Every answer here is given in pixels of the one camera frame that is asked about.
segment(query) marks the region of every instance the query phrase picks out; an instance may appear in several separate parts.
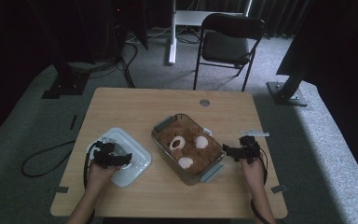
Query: chair seat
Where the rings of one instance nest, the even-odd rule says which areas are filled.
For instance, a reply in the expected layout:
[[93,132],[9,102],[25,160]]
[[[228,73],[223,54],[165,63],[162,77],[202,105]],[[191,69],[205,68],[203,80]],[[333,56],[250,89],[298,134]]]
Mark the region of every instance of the chair seat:
[[202,58],[212,62],[247,64],[249,62],[248,41],[246,38],[207,33],[204,38]]

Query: desk leg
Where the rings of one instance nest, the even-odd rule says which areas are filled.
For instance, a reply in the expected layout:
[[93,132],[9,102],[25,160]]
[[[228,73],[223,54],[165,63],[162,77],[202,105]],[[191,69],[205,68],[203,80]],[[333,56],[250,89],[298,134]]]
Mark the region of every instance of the desk leg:
[[172,0],[172,37],[171,37],[171,48],[170,48],[170,64],[175,64],[176,58],[176,22],[175,22],[175,14],[176,14],[176,0]]

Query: cable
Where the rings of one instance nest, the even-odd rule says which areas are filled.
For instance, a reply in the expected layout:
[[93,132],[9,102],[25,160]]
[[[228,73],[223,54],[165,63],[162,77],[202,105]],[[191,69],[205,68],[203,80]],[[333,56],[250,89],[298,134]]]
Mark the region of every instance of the cable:
[[46,172],[44,172],[42,174],[36,174],[36,175],[28,174],[27,172],[25,172],[25,165],[28,162],[28,160],[32,159],[33,157],[35,157],[37,155],[40,155],[42,153],[51,151],[51,150],[56,149],[58,147],[63,147],[65,145],[73,144],[74,142],[75,141],[69,141],[69,142],[66,142],[66,143],[59,144],[59,145],[57,145],[55,147],[49,147],[49,148],[46,148],[46,149],[43,149],[43,150],[37,151],[36,153],[31,154],[31,156],[29,156],[27,159],[25,159],[24,162],[22,163],[22,165],[21,165],[21,173],[23,175],[25,175],[25,176],[28,176],[28,177],[39,177],[39,176],[43,176],[43,175],[47,175],[47,174],[51,173],[52,171],[57,169],[57,167],[59,167],[71,155],[72,149],[65,155],[65,157],[59,163],[57,163],[53,168],[51,168],[50,170],[48,170],[48,171],[46,171]]

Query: wooden table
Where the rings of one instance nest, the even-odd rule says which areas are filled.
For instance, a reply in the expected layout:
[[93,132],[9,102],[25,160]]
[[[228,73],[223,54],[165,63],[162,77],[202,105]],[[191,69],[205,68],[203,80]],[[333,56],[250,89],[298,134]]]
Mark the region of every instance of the wooden table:
[[[202,99],[207,99],[210,105],[202,106]],[[251,195],[244,185],[241,166],[231,157],[223,158],[223,170],[211,182],[187,186],[158,154],[152,129],[178,113],[187,114],[201,127],[211,130],[221,145],[239,147],[240,131],[262,130],[253,97],[247,92],[100,88],[91,100],[62,177],[60,187],[68,190],[56,193],[51,214],[71,214],[84,192],[83,165],[88,145],[118,127],[148,150],[152,163],[129,186],[109,185],[97,204],[96,216],[253,217]],[[268,156],[266,190],[273,214],[276,218],[285,217],[287,209],[282,194],[270,190],[279,182],[266,139],[257,137],[256,141]]]

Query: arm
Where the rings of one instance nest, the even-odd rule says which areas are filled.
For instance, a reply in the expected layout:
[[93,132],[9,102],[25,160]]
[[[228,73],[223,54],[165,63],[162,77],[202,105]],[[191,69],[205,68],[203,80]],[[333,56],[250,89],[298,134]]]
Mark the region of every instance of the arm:
[[95,163],[90,166],[86,191],[66,221],[67,224],[86,223],[89,220],[104,187],[109,183],[110,178],[117,170],[117,167],[104,169]]
[[[269,205],[269,198],[267,197],[266,190],[264,189],[263,163],[260,159],[254,160],[251,164],[248,164],[248,162],[243,159],[240,159],[240,161],[243,177],[246,185],[251,191],[255,210],[257,210],[257,212],[269,223],[276,223]],[[256,216],[255,222],[263,223]]]

